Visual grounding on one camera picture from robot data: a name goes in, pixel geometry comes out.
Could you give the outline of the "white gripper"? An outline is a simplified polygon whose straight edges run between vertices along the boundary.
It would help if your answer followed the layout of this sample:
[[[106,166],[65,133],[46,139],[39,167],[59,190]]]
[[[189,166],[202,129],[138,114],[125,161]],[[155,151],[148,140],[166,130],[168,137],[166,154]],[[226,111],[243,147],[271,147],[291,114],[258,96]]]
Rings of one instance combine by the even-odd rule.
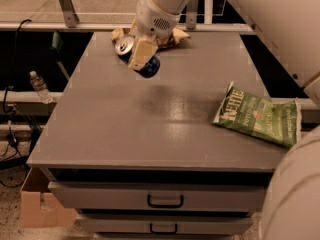
[[[130,33],[135,36],[167,37],[179,21],[182,0],[139,0]],[[158,50],[156,42],[140,37],[128,66],[140,71]]]

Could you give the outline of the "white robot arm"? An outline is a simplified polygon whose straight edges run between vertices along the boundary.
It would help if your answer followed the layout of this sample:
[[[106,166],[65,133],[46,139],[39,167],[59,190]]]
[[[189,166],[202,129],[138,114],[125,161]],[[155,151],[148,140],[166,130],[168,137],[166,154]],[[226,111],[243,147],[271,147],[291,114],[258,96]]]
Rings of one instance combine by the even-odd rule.
[[[190,0],[139,0],[129,67],[141,70]],[[308,97],[319,102],[320,0],[228,0]],[[259,240],[320,240],[320,127],[279,163],[269,184]]]

